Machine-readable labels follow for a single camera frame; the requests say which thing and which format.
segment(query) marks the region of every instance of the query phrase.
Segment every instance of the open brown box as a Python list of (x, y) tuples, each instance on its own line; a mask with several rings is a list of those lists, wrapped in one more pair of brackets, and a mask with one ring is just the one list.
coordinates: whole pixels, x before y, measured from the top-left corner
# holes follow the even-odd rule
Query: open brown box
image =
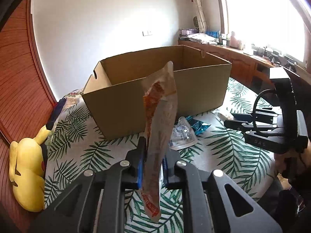
[(98, 62), (82, 97), (106, 139), (144, 131), (142, 78), (174, 64), (177, 116), (196, 115), (222, 105), (231, 63), (189, 46), (129, 52)]

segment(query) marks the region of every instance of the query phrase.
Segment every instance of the pikachu plush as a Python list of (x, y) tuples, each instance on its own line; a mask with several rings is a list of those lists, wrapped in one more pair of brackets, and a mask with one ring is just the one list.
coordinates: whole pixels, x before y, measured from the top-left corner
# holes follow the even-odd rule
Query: pikachu plush
[(26, 210), (44, 208), (44, 162), (40, 144), (51, 131), (43, 126), (35, 138), (23, 138), (10, 145), (9, 177), (18, 203)]

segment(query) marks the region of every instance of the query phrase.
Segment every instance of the metal bolt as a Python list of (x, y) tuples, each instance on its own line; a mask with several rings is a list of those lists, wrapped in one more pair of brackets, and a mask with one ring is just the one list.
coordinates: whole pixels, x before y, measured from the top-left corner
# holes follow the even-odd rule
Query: metal bolt
[(216, 170), (213, 171), (213, 174), (216, 177), (222, 177), (224, 175), (224, 172), (222, 170), (216, 169)]
[(93, 173), (94, 173), (94, 172), (93, 172), (91, 169), (85, 170), (85, 171), (83, 172), (84, 176), (86, 176), (86, 177), (92, 176)]
[(187, 162), (184, 161), (184, 160), (178, 160), (178, 161), (176, 162), (176, 165), (179, 166), (179, 167), (184, 167), (184, 166), (187, 165)]
[(130, 162), (129, 161), (127, 161), (127, 160), (122, 160), (121, 162), (120, 162), (120, 166), (129, 166), (130, 165)]

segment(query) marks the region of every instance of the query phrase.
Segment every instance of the window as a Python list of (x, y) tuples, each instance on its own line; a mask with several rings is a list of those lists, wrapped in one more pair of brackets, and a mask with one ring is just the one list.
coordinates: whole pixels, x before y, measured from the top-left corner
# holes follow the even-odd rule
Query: window
[(227, 0), (229, 31), (304, 61), (304, 22), (289, 0)]

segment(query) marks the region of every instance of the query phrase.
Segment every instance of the red and white packaging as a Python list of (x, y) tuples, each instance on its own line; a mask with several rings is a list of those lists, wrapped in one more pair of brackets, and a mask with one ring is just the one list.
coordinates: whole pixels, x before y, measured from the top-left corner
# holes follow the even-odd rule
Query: red and white packaging
[(173, 63), (144, 78), (145, 137), (147, 159), (144, 163), (142, 187), (139, 190), (145, 213), (155, 223), (161, 217), (161, 163), (168, 149), (177, 112), (177, 92)]

